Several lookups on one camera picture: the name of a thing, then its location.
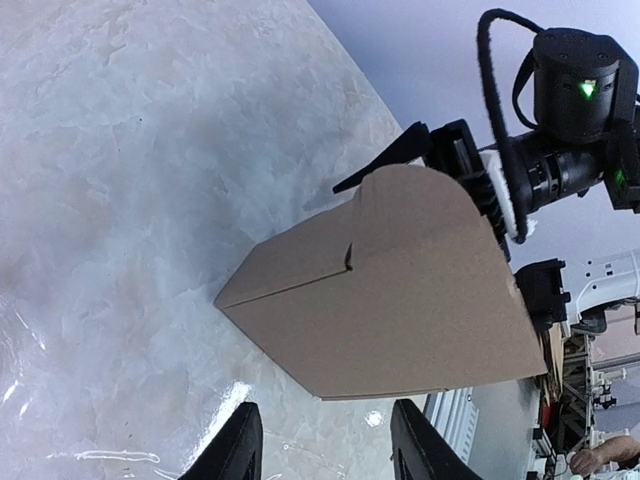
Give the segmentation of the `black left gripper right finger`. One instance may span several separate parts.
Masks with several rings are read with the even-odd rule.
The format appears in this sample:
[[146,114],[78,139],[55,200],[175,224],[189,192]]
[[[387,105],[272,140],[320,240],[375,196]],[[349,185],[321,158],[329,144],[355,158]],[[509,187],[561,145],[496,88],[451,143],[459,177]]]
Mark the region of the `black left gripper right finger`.
[[481,480],[412,400],[394,402],[390,430],[396,479]]

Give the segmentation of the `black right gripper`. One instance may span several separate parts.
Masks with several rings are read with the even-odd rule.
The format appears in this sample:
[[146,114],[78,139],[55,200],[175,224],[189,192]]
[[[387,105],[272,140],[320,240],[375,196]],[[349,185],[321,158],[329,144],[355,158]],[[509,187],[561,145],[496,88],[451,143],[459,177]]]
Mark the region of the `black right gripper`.
[[[511,144],[519,171],[519,189],[525,193],[526,213],[533,214],[559,200],[563,192],[563,146],[536,132],[513,137]],[[422,157],[427,167],[448,175],[465,189],[490,223],[499,247],[510,260],[511,239],[496,192],[479,156],[481,151],[489,149],[498,151],[495,145],[477,148],[462,119],[433,131],[426,124],[415,122],[368,165],[333,186],[332,192],[339,194],[355,188],[367,175],[382,167],[406,165]]]

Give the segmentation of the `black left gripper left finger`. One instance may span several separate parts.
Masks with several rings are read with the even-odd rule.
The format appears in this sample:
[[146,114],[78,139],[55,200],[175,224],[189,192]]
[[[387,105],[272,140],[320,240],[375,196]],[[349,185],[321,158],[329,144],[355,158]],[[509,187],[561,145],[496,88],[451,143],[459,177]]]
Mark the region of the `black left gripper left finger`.
[[242,402],[179,480],[261,479],[262,454],[259,407]]

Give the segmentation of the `brown cardboard box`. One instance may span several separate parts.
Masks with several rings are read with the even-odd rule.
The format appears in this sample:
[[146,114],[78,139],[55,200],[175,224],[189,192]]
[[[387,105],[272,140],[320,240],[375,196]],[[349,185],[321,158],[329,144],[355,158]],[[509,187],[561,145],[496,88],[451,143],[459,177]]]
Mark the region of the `brown cardboard box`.
[[425,167],[381,168],[350,201],[256,245],[215,304],[324,400],[547,370],[488,221],[458,183]]

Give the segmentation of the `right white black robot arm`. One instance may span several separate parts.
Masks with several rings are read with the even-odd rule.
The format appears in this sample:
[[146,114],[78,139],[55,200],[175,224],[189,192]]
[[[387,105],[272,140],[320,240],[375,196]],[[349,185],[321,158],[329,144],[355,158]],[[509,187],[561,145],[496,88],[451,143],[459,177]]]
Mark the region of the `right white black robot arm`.
[[[617,210],[639,208],[639,105],[636,63],[611,37],[572,28],[537,31],[512,92],[534,87],[527,132],[512,156],[478,148],[464,121],[430,130],[417,122],[368,166],[373,172],[419,159],[457,181],[491,224],[500,245],[517,222],[541,208],[603,184]],[[639,253],[583,263],[559,259],[520,268],[516,282],[539,331],[600,334],[605,314],[639,302]]]

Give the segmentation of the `person's hand in background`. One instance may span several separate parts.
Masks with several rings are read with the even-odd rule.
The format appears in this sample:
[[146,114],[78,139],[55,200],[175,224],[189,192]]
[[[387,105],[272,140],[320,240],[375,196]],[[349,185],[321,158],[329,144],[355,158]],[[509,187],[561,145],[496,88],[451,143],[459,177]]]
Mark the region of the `person's hand in background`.
[[620,470],[635,467],[639,462],[639,441],[627,435],[612,437],[597,447],[577,452],[569,468],[573,474],[585,477],[611,462]]

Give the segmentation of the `background aluminium frame equipment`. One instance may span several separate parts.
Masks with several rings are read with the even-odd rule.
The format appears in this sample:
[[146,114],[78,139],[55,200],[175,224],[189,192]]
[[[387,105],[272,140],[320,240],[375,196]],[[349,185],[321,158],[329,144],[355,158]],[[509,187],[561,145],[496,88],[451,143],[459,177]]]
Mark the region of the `background aluminium frame equipment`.
[[580,479],[572,458],[639,436],[639,305],[597,307],[562,340],[543,340],[549,373],[536,380],[539,420],[527,479]]

